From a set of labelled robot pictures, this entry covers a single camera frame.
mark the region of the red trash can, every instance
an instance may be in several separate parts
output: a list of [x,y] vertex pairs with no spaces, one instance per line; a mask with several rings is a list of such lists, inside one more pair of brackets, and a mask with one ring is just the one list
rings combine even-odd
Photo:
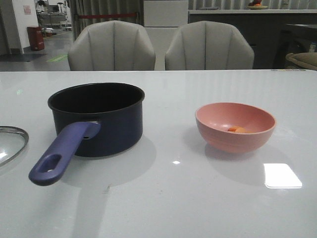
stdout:
[[31,50],[39,51],[44,49],[42,28],[40,26],[28,26],[27,31]]

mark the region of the gray chair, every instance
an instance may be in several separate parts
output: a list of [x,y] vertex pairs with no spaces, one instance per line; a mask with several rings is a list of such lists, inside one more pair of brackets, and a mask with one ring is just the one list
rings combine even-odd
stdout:
[[145,28],[123,21],[87,26],[68,52],[73,71],[154,70],[155,58]]
[[165,54],[165,69],[252,69],[253,60],[252,48],[236,27],[200,21],[176,30]]

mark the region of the carrot piece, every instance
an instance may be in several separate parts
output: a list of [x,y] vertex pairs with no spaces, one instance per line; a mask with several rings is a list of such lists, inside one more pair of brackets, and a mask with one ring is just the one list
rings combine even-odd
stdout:
[[247,131],[243,127],[239,127],[235,130],[235,133],[246,133]]
[[238,129],[239,127],[240,127],[240,126],[234,125],[234,126],[230,127],[230,128],[228,129],[228,131],[233,131],[233,132],[235,132],[236,129]]

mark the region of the pink bowl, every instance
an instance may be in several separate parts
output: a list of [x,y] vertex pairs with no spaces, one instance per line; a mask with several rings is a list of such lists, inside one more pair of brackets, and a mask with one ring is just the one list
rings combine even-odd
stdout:
[[[230,153],[245,153],[263,146],[276,126],[268,112],[239,103],[213,103],[199,108],[196,123],[202,137],[213,147]],[[250,133],[228,131],[241,126]]]

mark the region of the table surface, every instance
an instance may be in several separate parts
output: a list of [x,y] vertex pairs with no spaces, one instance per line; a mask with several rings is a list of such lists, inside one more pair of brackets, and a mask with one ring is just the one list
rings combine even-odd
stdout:
[[[60,181],[34,185],[28,173],[55,138],[48,97],[89,82],[145,91],[141,140],[75,156]],[[0,102],[1,125],[30,136],[0,168],[0,237],[317,237],[316,71],[1,72]],[[217,151],[195,122],[214,102],[260,107],[277,127],[254,152]]]

